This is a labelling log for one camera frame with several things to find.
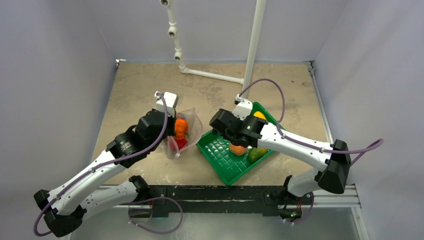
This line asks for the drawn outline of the toy peach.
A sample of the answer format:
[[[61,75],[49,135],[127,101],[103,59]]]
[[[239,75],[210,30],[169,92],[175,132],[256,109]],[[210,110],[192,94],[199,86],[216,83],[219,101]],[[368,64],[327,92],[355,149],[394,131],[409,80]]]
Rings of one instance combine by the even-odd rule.
[[[237,156],[244,155],[248,150],[247,147],[243,147],[241,145],[234,145],[232,143],[229,144],[228,149],[231,153],[233,153],[234,155],[237,155]]]

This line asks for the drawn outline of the yellow toy bell pepper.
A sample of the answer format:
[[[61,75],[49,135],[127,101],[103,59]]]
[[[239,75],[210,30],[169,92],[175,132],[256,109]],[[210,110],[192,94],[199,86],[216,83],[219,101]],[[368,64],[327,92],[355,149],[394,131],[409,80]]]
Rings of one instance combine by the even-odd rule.
[[[257,117],[257,118],[259,118],[259,119],[267,120],[266,116],[265,116],[262,112],[260,112],[260,111],[256,111],[256,112],[253,114],[253,116],[254,116],[254,117]]]

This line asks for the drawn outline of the green toy mango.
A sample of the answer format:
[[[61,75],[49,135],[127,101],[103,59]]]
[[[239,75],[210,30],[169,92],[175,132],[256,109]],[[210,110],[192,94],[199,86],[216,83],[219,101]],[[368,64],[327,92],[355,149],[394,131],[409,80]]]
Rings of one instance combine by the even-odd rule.
[[[251,164],[254,164],[259,159],[261,159],[264,155],[266,155],[268,151],[269,150],[266,148],[252,147],[250,151],[248,152],[247,161]]]

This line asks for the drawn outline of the red toy tomato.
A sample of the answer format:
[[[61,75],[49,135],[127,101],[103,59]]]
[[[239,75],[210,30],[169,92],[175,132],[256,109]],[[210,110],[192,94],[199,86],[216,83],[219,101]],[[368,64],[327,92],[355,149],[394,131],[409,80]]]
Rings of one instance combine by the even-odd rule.
[[[175,139],[174,141],[176,145],[173,142],[171,142],[171,145],[170,145],[173,151],[180,151],[183,147],[185,147],[188,144],[188,141],[185,138]]]

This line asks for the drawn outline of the clear zip top bag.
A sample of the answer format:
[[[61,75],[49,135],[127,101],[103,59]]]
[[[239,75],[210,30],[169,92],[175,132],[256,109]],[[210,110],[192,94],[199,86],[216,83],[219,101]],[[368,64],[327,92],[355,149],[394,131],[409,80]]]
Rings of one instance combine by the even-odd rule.
[[[171,148],[171,143],[174,143],[176,145],[174,136],[168,136],[165,140],[163,140],[161,146],[165,152],[166,157],[171,160],[179,158],[189,148],[195,146],[200,140],[203,132],[203,124],[200,121],[200,118],[197,115],[195,108],[177,112],[176,119],[184,119],[188,122],[188,135],[185,138],[188,143],[181,150],[175,151]]]

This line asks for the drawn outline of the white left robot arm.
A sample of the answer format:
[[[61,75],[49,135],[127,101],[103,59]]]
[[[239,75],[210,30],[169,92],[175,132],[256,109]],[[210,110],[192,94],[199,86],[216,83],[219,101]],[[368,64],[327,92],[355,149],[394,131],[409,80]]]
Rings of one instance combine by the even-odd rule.
[[[175,135],[176,113],[152,109],[136,125],[117,135],[100,155],[72,179],[53,190],[34,194],[40,209],[33,224],[37,237],[64,237],[83,221],[120,204],[138,205],[149,199],[149,186],[140,176],[131,177],[110,191],[95,190],[110,178],[145,159],[162,140]]]

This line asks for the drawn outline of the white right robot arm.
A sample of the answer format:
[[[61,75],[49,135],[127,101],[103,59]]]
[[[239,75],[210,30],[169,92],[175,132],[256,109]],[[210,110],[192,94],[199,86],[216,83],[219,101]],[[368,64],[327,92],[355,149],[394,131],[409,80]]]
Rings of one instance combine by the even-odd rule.
[[[284,202],[292,204],[303,195],[319,189],[332,194],[345,192],[352,165],[346,142],[308,139],[253,115],[240,119],[225,109],[219,109],[209,124],[214,134],[219,133],[236,146],[268,149],[312,167],[310,171],[286,179],[285,187],[280,191]]]

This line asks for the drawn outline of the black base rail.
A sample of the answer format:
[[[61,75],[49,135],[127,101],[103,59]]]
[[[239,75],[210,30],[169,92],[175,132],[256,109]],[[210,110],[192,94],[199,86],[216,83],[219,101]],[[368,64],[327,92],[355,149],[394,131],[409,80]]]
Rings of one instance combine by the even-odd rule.
[[[154,218],[170,213],[261,214],[264,217],[295,215],[312,203],[312,194],[292,196],[283,186],[150,185],[135,202],[152,207]]]

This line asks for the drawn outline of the white PVC pipe frame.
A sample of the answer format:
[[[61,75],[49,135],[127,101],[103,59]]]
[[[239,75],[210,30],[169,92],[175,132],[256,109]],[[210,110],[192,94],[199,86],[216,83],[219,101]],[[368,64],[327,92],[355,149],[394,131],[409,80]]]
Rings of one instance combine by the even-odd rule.
[[[265,0],[201,0],[183,2],[198,13],[189,13],[174,0],[162,0],[167,14],[167,36],[172,39],[173,59],[182,74],[221,80],[242,86],[247,98],[265,16]],[[239,61],[245,68],[237,76],[212,73],[187,66],[188,61]]]

